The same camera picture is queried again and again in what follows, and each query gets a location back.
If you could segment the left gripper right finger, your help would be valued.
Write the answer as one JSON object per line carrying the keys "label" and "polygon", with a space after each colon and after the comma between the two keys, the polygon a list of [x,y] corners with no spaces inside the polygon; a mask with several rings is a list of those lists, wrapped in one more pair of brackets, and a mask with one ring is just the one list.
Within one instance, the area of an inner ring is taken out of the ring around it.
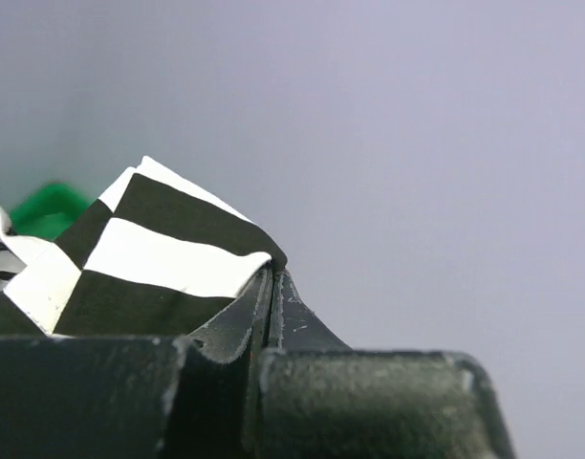
{"label": "left gripper right finger", "polygon": [[358,350],[274,279],[261,356],[262,458],[512,458],[492,380],[469,354]]}

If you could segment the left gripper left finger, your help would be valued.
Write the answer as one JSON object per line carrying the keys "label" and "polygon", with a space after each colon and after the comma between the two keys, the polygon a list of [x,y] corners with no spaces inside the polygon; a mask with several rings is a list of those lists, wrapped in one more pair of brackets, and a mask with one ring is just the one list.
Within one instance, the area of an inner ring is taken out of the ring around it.
{"label": "left gripper left finger", "polygon": [[0,458],[249,458],[273,274],[180,337],[0,339]]}

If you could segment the black white striped tank top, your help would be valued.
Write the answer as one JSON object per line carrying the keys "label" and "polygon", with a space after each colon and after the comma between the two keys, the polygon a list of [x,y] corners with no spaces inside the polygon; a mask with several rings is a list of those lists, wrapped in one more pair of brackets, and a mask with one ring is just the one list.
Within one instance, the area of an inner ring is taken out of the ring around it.
{"label": "black white striped tank top", "polygon": [[286,263],[249,218],[144,157],[54,241],[0,207],[0,337],[188,334]]}

